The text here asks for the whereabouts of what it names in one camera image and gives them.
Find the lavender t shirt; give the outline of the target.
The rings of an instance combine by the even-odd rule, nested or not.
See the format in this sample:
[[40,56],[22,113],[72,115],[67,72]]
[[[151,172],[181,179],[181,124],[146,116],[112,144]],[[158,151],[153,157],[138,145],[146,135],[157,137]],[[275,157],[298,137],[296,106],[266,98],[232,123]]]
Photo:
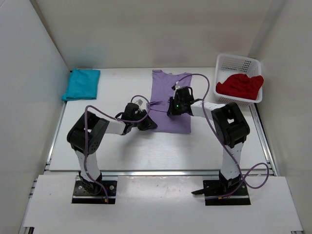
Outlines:
[[157,128],[153,131],[155,133],[190,134],[191,117],[188,114],[169,117],[167,111],[168,101],[175,94],[172,86],[176,82],[179,82],[181,87],[190,86],[192,75],[190,73],[174,75],[161,70],[153,70],[152,80],[149,117],[157,124]]

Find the red t shirt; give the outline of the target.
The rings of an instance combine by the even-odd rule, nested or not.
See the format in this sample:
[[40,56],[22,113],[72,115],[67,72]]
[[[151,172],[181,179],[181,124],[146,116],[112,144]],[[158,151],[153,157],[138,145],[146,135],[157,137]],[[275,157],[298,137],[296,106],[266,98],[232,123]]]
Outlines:
[[231,97],[256,100],[263,83],[262,76],[250,78],[246,74],[234,74],[229,76],[223,83],[218,82],[216,92]]

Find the teal t shirt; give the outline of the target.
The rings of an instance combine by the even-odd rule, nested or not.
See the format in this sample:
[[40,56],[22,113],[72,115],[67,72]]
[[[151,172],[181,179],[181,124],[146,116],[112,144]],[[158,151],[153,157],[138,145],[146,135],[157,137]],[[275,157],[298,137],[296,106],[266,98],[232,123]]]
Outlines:
[[99,78],[100,70],[74,68],[70,73],[66,92],[61,100],[97,99]]

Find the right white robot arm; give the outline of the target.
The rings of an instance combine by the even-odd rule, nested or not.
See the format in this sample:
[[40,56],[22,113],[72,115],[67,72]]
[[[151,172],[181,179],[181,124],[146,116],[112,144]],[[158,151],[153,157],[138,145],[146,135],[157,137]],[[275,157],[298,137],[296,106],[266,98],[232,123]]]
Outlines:
[[204,117],[208,123],[214,123],[212,130],[223,147],[222,166],[219,171],[219,190],[232,194],[240,181],[241,151],[250,128],[240,108],[235,102],[216,104],[201,99],[194,99],[193,89],[188,86],[175,87],[175,94],[169,98],[167,116],[188,114]]

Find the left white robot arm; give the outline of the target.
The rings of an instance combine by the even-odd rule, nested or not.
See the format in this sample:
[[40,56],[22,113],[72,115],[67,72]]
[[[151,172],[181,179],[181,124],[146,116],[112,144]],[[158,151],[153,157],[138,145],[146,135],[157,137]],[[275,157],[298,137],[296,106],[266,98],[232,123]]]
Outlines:
[[139,103],[128,103],[125,110],[115,117],[98,117],[85,110],[67,135],[67,142],[78,156],[79,178],[83,188],[91,195],[107,193],[102,184],[102,173],[98,167],[96,151],[105,134],[124,136],[132,128],[140,131],[154,130],[157,124]]

